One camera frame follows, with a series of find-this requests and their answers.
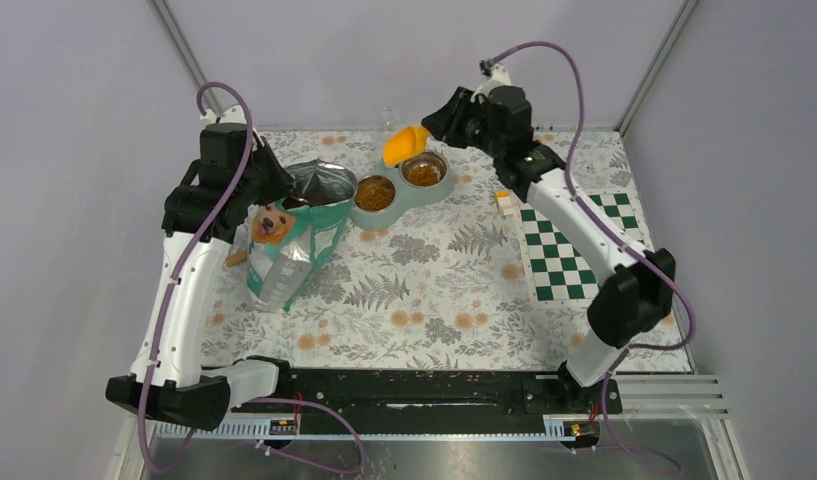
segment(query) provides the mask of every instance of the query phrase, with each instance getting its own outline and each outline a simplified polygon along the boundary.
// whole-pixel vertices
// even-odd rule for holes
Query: yellow scoop
[[[385,165],[394,166],[409,158],[416,157],[426,149],[429,131],[423,127],[407,127],[384,144],[382,160]]]

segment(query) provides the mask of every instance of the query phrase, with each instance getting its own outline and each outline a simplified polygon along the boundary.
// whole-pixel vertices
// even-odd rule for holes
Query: checkerboard mat
[[[636,199],[628,193],[589,196],[631,238],[649,244],[642,215],[633,205]],[[564,234],[529,205],[520,205],[520,219],[523,263],[533,280],[529,282],[532,299],[541,303],[594,298],[599,290],[596,276]]]

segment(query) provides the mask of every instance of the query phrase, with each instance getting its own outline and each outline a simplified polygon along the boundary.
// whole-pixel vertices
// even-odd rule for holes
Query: white panel
[[[103,478],[194,97],[146,2],[0,2],[0,479]]]
[[[817,2],[700,2],[627,147],[752,478],[817,478]]]
[[[682,0],[170,0],[206,76],[238,87],[259,125],[369,128],[395,107],[417,122],[478,62],[529,40],[569,49],[582,71],[586,123],[614,126]],[[506,62],[540,124],[577,119],[566,61],[546,49]]]

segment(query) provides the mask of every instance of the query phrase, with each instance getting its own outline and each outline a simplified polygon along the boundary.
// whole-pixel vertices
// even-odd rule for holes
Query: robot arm
[[[246,137],[245,125],[239,123],[227,120],[208,125],[200,136],[200,159],[190,165],[181,184],[166,199],[163,268],[152,320],[130,374],[109,379],[105,392],[109,401],[126,410],[137,411],[155,324],[172,281],[173,266],[231,181],[245,142],[255,141]],[[284,198],[292,183],[269,145],[256,142],[238,188],[200,238],[177,279],[161,333],[147,418],[212,430],[229,408],[275,391],[282,362],[250,357],[229,367],[203,371],[201,346],[211,293],[237,226],[246,218],[249,205]]]
[[[493,159],[499,180],[549,219],[570,240],[593,270],[600,291],[588,308],[591,330],[581,348],[559,368],[571,394],[600,381],[635,335],[651,330],[669,314],[672,292],[644,265],[617,245],[585,214],[567,188],[564,161],[533,139],[531,104],[511,85],[500,64],[482,64],[489,79],[475,92],[459,87],[422,125],[437,140],[456,148],[476,147]],[[667,250],[648,252],[598,212],[604,223],[643,253],[671,279],[675,262]]]

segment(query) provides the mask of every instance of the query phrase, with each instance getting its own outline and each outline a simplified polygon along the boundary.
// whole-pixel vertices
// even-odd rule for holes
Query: teal food bag
[[[269,311],[290,305],[311,274],[328,262],[346,228],[358,180],[320,160],[286,167],[291,194],[251,219],[246,284]]]

